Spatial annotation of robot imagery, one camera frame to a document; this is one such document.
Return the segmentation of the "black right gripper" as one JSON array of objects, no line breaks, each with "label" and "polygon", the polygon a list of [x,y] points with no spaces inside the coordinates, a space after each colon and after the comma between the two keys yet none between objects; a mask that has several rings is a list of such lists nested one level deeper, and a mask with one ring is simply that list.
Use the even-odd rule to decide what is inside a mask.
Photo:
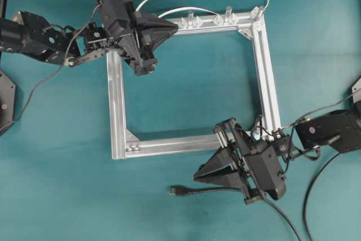
[{"label": "black right gripper", "polygon": [[235,118],[216,124],[213,132],[221,146],[194,173],[194,181],[238,188],[247,204],[285,194],[283,169],[270,141],[253,139]]}]

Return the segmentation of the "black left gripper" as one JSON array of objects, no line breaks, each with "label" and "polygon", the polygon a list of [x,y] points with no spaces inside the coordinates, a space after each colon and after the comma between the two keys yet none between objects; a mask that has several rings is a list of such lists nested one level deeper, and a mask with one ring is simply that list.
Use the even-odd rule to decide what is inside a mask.
[{"label": "black left gripper", "polygon": [[144,50],[147,47],[154,51],[178,31],[178,25],[154,14],[135,11],[133,0],[97,2],[108,36],[107,48],[115,51],[137,76],[153,73],[157,59],[153,55],[147,57]]}]

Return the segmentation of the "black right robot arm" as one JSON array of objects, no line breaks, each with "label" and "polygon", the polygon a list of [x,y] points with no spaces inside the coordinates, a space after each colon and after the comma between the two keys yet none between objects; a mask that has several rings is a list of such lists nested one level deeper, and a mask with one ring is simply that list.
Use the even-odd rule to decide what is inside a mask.
[{"label": "black right robot arm", "polygon": [[218,123],[213,131],[220,147],[193,175],[196,182],[240,189],[247,204],[270,195],[280,199],[286,192],[285,170],[279,157],[286,161],[319,151],[329,145],[339,153],[360,149],[360,82],[352,87],[351,109],[335,110],[316,118],[302,116],[293,126],[304,150],[297,150],[290,135],[281,130],[272,133],[273,140],[254,139],[230,118]]}]

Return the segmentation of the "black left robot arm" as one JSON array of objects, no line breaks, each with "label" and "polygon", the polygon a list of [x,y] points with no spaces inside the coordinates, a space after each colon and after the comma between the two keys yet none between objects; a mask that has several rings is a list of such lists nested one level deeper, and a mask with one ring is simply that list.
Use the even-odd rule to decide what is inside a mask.
[{"label": "black left robot arm", "polygon": [[153,73],[153,52],[178,31],[178,25],[136,11],[132,0],[96,0],[103,25],[84,30],[51,25],[44,17],[20,11],[1,19],[1,51],[37,61],[75,67],[114,51],[137,76]]}]

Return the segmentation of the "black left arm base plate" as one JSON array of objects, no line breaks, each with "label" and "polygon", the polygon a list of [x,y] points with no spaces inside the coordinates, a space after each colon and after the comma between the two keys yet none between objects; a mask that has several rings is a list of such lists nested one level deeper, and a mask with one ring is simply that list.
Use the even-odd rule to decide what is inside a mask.
[{"label": "black left arm base plate", "polygon": [[16,84],[1,70],[1,135],[13,124]]}]

